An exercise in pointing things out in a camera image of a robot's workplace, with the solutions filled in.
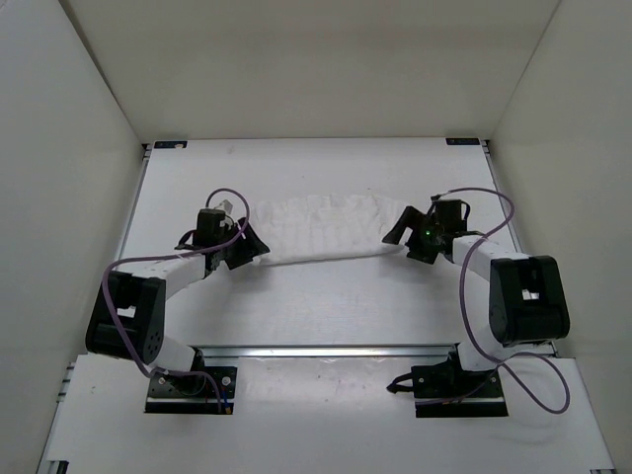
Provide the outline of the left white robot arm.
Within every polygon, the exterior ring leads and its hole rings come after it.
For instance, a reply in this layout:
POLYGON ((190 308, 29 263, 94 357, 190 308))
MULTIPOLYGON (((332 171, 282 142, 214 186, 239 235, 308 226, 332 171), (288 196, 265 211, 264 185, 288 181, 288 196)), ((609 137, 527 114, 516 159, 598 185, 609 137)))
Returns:
POLYGON ((231 216, 232 204, 202 208, 172 254, 126 258, 104 272, 88 329, 88 352, 134 361, 150 377, 172 377, 186 393, 206 381, 200 350, 165 335, 166 303, 209 277, 221 265, 230 270, 270 251, 251 225, 251 210, 231 216))

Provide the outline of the white pleated skirt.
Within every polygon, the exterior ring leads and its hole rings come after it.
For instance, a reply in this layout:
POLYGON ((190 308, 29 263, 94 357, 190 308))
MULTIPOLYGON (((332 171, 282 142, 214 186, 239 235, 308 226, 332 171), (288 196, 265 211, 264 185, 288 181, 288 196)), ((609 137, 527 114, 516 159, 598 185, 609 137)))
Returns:
POLYGON ((396 252, 382 238, 407 207, 377 195, 312 195, 261 201, 251 208, 249 226, 270 251, 262 266, 374 257, 396 252))

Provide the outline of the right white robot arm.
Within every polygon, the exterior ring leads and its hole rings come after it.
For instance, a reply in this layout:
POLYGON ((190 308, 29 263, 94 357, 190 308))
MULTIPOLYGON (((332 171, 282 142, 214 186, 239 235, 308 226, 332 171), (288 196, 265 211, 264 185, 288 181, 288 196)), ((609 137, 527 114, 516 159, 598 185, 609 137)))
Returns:
POLYGON ((425 404, 458 403, 481 397, 499 368, 531 348, 564 339, 570 316, 557 262, 507 250, 490 236, 468 227, 471 206, 461 199, 434 196, 427 211, 407 206, 385 244, 404 244, 408 258, 432 265, 444 257, 460 268, 459 279, 473 273, 489 285, 488 313, 480 323, 469 320, 466 303, 459 309, 466 338, 447 360, 412 367, 411 386, 396 378, 392 393, 412 391, 425 404))

